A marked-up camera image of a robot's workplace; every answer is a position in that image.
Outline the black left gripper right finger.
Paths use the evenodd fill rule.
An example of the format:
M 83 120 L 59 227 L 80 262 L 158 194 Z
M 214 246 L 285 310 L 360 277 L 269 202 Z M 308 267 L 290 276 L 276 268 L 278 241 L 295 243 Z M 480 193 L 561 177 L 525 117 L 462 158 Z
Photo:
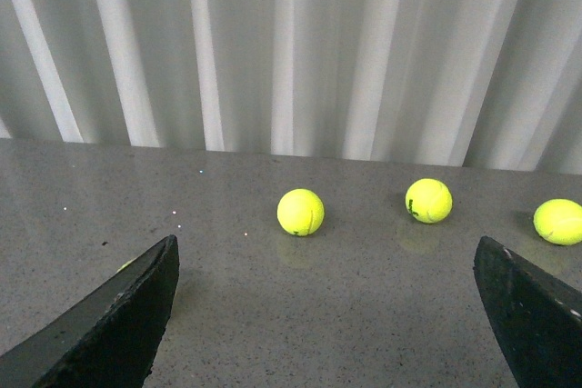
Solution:
M 520 387 L 581 385 L 581 292 L 496 240 L 480 239 L 477 289 Z

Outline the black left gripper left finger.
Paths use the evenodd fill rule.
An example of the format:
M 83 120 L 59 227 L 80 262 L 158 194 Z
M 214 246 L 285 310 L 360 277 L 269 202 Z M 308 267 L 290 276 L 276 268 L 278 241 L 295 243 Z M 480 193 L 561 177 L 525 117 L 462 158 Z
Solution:
M 179 252 L 169 235 L 1 357 L 4 387 L 141 387 L 172 313 Z

